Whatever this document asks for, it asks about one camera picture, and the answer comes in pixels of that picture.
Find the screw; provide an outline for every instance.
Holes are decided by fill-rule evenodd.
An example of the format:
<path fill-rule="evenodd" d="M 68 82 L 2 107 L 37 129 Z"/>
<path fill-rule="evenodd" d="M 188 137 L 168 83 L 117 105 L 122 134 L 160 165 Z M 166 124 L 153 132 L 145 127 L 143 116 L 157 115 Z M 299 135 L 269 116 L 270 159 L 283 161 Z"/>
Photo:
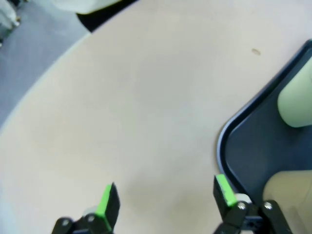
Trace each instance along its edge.
<path fill-rule="evenodd" d="M 243 203 L 243 202 L 239 202 L 239 203 L 237 204 L 237 206 L 238 206 L 238 208 L 241 209 L 241 210 L 246 209 L 246 205 L 245 205 L 245 203 Z"/>
<path fill-rule="evenodd" d="M 93 215 L 91 215 L 91 216 L 88 217 L 88 222 L 91 223 L 91 222 L 93 222 L 93 220 L 94 220 L 94 216 L 93 216 Z"/>
<path fill-rule="evenodd" d="M 64 219 L 63 222 L 62 222 L 62 225 L 66 226 L 67 224 L 69 224 L 69 220 L 68 219 Z"/>
<path fill-rule="evenodd" d="M 265 207 L 266 209 L 268 209 L 268 210 L 271 210 L 271 209 L 272 209 L 272 204 L 266 201 L 266 202 L 264 203 L 264 207 Z"/>

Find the gray floor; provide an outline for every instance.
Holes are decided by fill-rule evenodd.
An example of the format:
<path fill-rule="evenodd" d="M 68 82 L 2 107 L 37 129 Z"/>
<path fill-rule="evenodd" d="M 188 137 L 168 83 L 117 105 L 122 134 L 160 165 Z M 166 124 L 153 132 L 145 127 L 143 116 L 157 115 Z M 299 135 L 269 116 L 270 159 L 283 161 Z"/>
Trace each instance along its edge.
<path fill-rule="evenodd" d="M 27 90 L 87 30 L 49 0 L 24 3 L 21 24 L 0 49 L 0 126 Z"/>

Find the tabletop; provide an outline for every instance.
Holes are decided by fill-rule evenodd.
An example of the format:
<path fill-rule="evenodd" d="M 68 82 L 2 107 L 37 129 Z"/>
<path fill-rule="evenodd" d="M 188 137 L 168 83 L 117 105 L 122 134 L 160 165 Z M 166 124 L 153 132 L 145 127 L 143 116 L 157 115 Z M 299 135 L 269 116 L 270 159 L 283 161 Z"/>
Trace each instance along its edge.
<path fill-rule="evenodd" d="M 48 234 L 112 181 L 117 233 L 212 233 L 218 134 L 312 38 L 311 11 L 141 0 L 80 41 L 1 129 L 1 233 Z"/>

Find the cup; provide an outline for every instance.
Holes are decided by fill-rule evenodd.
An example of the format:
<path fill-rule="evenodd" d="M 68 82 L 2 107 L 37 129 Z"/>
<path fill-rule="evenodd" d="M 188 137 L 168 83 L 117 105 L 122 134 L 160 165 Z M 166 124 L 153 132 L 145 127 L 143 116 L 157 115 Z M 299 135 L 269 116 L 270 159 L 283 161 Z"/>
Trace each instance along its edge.
<path fill-rule="evenodd" d="M 280 92 L 277 106 L 288 125 L 312 125 L 312 58 Z"/>

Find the black tray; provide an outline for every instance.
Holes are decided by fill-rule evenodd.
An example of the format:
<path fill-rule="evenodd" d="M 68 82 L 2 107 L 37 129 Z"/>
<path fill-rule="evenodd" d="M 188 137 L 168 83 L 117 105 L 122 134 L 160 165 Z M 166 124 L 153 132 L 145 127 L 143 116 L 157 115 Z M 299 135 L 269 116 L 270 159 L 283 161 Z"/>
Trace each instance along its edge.
<path fill-rule="evenodd" d="M 312 126 L 290 127 L 277 109 L 280 91 L 311 57 L 309 40 L 220 133 L 217 160 L 221 171 L 237 192 L 258 205 L 266 182 L 275 173 L 312 170 Z"/>

